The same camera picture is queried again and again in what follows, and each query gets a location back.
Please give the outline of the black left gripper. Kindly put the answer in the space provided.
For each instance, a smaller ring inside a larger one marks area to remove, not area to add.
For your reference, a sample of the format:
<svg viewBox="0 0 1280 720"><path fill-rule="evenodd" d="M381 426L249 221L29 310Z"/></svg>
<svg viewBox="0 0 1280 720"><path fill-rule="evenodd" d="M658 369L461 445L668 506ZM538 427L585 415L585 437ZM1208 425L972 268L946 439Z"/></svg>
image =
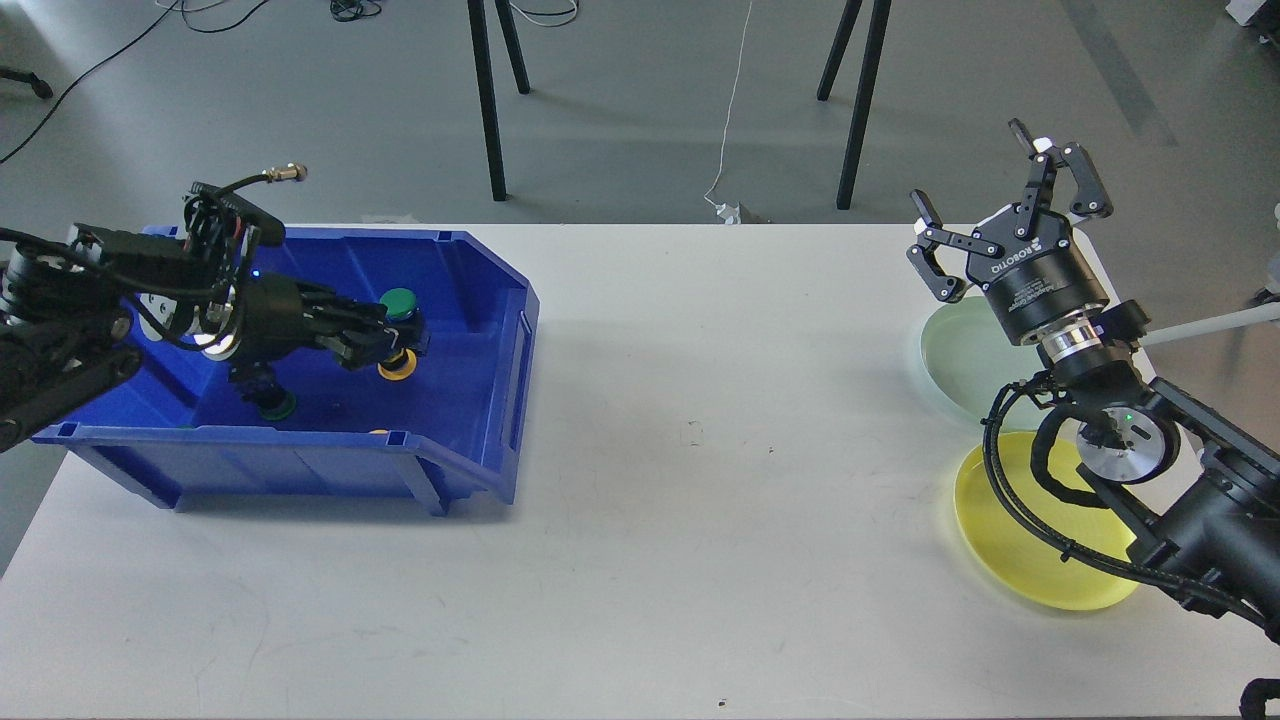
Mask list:
<svg viewBox="0 0 1280 720"><path fill-rule="evenodd" d="M323 336L320 325L385 325L387 307L289 275L252 278L239 288L233 309L239 320L230 338L215 347L218 363L274 363L300 348L325 348L342 368L356 370L378 364L399 343L396 331L340 331Z"/></svg>

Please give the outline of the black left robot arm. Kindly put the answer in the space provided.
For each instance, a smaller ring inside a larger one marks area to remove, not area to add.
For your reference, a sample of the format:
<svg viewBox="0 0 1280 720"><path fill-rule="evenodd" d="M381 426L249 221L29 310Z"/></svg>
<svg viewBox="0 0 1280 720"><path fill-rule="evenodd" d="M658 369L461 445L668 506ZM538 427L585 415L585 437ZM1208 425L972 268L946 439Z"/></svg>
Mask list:
<svg viewBox="0 0 1280 720"><path fill-rule="evenodd" d="M243 401L268 420L289 416L292 392L273 364L300 348L328 351L393 382L411 377L429 333L408 290L361 302L255 266L284 242L283 223L242 199L243 187L301 182L289 163L229 184L196 182L178 238L74 224L52 242L4 229L3 447L12 448L122 386L142 368L136 322L160 341L229 366Z"/></svg>

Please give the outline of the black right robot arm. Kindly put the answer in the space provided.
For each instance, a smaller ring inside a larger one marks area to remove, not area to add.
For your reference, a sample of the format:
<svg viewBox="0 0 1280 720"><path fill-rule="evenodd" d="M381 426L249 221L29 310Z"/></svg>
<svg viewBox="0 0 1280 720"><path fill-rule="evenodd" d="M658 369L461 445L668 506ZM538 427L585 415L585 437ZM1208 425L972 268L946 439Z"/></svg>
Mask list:
<svg viewBox="0 0 1280 720"><path fill-rule="evenodd" d="M1134 357L1149 316L1114 304L1075 228L1112 214L1088 151L1009 122L1029 164L1021 197L970 232L948 229L922 190L908 258L932 295L978 288L1009 342L1042 369L1002 387L983 419L980 456L1004 510L1062 561L1161 589L1190 612L1236 615L1277 639L1277 455ZM1029 471L1057 501L1114 514L1134 539L1116 559L1065 536L1010 486L997 437L1014 405L1046 410Z"/></svg>

